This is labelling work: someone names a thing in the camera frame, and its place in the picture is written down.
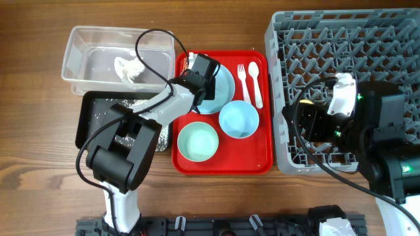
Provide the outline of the white plastic fork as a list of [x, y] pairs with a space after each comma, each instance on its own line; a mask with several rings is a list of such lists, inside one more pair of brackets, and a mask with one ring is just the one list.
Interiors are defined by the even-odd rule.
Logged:
[[251, 99], [250, 99], [250, 95], [249, 95], [249, 91], [247, 89], [247, 83], [246, 83], [246, 72], [245, 72], [245, 67], [243, 64], [238, 64], [238, 78], [241, 81], [241, 85], [242, 85], [242, 92], [243, 92], [243, 100], [245, 102], [247, 102], [248, 104], [251, 104]]

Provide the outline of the light blue plate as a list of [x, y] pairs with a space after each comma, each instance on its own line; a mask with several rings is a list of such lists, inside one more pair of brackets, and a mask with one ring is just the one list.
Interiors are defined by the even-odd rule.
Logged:
[[221, 66], [215, 77], [215, 99], [204, 100], [198, 110], [201, 114], [209, 115], [219, 112], [227, 103], [229, 103], [235, 93], [235, 81], [233, 75], [225, 66]]

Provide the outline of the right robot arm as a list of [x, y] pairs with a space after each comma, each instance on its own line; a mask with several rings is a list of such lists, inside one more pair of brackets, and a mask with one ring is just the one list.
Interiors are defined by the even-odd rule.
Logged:
[[418, 235], [419, 145], [404, 140], [404, 94], [388, 82], [322, 82], [333, 88], [331, 103], [317, 105], [298, 95], [282, 110], [288, 127], [300, 143], [329, 142], [354, 154], [368, 187], [339, 176], [303, 148], [332, 177], [375, 197], [387, 235]]

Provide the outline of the light blue bowl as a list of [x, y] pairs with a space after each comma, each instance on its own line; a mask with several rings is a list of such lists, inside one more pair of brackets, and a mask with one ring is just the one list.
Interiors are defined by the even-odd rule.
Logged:
[[227, 103], [219, 113], [219, 125], [231, 138], [244, 139], [253, 135], [259, 127], [259, 114], [249, 103], [234, 100]]

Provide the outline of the white tissue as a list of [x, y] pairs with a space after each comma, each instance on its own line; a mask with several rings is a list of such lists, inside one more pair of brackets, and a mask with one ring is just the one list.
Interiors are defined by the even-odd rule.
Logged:
[[114, 60], [114, 69], [118, 77], [124, 83], [134, 83], [135, 79], [146, 69], [144, 64], [138, 59], [126, 60], [116, 57]]

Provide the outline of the green bowl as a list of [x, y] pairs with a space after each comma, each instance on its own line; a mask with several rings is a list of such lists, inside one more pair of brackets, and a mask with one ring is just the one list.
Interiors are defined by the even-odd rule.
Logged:
[[219, 147], [216, 130], [204, 122], [193, 122], [181, 129], [177, 138], [180, 153], [189, 161], [200, 163], [214, 156]]

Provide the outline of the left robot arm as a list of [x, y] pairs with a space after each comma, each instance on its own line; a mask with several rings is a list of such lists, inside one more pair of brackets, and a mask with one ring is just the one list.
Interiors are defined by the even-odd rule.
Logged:
[[191, 68], [166, 80], [165, 88], [145, 103], [110, 106], [101, 126], [79, 148], [93, 172], [90, 185], [105, 194], [108, 235], [128, 235], [140, 222], [137, 189], [151, 167], [162, 128], [214, 99], [220, 68], [220, 62], [199, 53]]

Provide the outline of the white plastic spoon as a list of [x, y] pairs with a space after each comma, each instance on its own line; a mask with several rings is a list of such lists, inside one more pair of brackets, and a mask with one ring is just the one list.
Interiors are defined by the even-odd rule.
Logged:
[[261, 96], [261, 90], [259, 88], [259, 67], [256, 62], [250, 62], [248, 66], [248, 72], [250, 76], [253, 78], [254, 83], [254, 94], [255, 94], [255, 105], [258, 109], [263, 108], [263, 99]]

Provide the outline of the yellow cup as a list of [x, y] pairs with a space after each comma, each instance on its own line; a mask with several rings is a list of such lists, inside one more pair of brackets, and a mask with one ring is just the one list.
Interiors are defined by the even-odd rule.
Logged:
[[304, 100], [300, 100], [300, 101], [299, 101], [299, 103], [300, 103], [300, 104], [315, 105], [315, 103], [314, 103], [314, 102], [312, 102], [311, 100], [306, 100], [306, 99], [304, 99]]

